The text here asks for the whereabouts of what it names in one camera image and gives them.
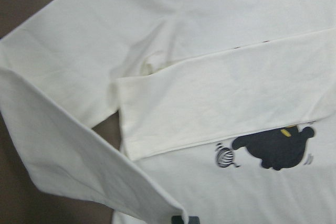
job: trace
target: cat ear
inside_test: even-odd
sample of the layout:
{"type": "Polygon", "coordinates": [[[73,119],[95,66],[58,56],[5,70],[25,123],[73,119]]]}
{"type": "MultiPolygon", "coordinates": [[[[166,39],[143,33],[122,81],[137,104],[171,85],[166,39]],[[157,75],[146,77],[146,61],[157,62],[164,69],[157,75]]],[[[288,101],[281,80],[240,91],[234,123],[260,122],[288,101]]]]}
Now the cat ear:
{"type": "Polygon", "coordinates": [[[311,138],[315,135],[315,131],[311,127],[305,127],[302,130],[301,134],[306,138],[311,138]]]}

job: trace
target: yellow eye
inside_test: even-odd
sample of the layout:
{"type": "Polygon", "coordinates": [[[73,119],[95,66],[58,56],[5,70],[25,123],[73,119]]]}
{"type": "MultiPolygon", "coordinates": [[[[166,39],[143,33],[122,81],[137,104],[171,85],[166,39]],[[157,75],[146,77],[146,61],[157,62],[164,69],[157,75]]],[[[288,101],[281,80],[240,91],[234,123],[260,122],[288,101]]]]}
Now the yellow eye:
{"type": "Polygon", "coordinates": [[[282,129],[281,130],[281,133],[283,134],[283,135],[285,135],[286,137],[290,137],[290,136],[292,136],[287,130],[285,130],[285,129],[282,129]]]}

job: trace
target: white fabric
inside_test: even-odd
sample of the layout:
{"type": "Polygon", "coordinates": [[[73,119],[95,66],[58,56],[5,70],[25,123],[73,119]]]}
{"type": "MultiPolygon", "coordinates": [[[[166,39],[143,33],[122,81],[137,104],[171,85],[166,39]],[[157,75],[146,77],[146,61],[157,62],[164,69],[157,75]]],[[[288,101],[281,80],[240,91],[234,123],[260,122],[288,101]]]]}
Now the white fabric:
{"type": "MultiPolygon", "coordinates": [[[[294,173],[298,167],[267,174],[242,167],[225,185],[263,180],[264,197],[247,186],[239,202],[246,200],[244,210],[257,198],[267,217],[250,210],[210,216],[207,207],[222,203],[210,188],[221,174],[202,153],[230,137],[332,118],[335,29],[336,0],[54,0],[0,41],[0,109],[33,182],[48,193],[97,201],[148,224],[168,224],[172,215],[221,223],[223,213],[232,223],[249,215],[252,223],[326,220],[333,176],[318,162],[311,167],[324,184],[294,173]],[[117,109],[124,152],[136,162],[87,128],[117,109]],[[195,174],[204,178],[186,187],[195,174]],[[298,189],[297,202],[307,199],[302,209],[316,206],[313,187],[324,188],[314,192],[326,202],[316,215],[303,216],[287,188],[302,178],[309,179],[298,189]],[[298,211],[274,213],[269,205],[279,210],[282,201],[266,197],[267,183],[290,199],[286,213],[298,211]],[[207,188],[207,201],[195,200],[207,188]]],[[[232,191],[226,198],[238,205],[232,191]]],[[[139,221],[118,215],[118,223],[139,221]]]]}
{"type": "Polygon", "coordinates": [[[152,224],[183,214],[144,172],[22,77],[0,68],[0,80],[1,113],[40,190],[99,202],[152,224]]]}
{"type": "MultiPolygon", "coordinates": [[[[201,224],[336,223],[335,124],[334,114],[299,125],[300,130],[312,127],[315,136],[308,140],[300,164],[280,171],[261,168],[260,159],[245,148],[235,151],[239,168],[218,167],[216,144],[230,147],[233,138],[144,158],[136,164],[185,206],[190,216],[199,216],[201,224]]],[[[113,224],[144,222],[115,212],[113,224]]]]}
{"type": "Polygon", "coordinates": [[[336,0],[55,0],[0,43],[0,62],[81,123],[116,111],[113,81],[336,27],[336,0]]]}
{"type": "Polygon", "coordinates": [[[335,40],[329,29],[118,79],[125,153],[135,160],[333,114],[335,40]]]}

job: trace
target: shirt sleeve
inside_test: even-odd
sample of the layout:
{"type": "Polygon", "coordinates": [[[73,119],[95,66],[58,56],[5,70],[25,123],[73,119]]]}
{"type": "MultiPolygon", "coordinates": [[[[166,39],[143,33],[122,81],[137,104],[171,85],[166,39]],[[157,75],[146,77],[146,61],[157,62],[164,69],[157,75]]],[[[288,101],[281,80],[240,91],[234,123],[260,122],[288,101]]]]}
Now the shirt sleeve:
{"type": "Polygon", "coordinates": [[[187,216],[143,171],[24,78],[0,68],[0,89],[8,131],[40,190],[99,202],[146,223],[187,216]]]}
{"type": "Polygon", "coordinates": [[[2,39],[0,66],[93,127],[117,110],[114,80],[143,73],[143,44],[160,33],[178,4],[54,0],[2,39]]]}

